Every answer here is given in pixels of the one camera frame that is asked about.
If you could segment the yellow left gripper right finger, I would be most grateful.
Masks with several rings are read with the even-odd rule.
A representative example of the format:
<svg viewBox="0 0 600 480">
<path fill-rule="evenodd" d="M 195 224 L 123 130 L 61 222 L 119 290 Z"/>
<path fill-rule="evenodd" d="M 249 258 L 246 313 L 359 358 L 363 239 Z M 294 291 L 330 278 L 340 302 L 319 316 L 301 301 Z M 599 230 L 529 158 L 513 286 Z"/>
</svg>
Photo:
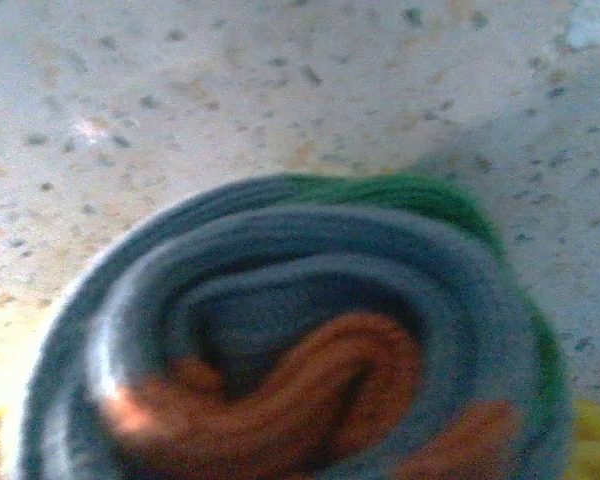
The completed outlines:
<svg viewBox="0 0 600 480">
<path fill-rule="evenodd" d="M 565 478 L 600 480 L 600 404 L 574 402 L 573 443 Z"/>
</svg>

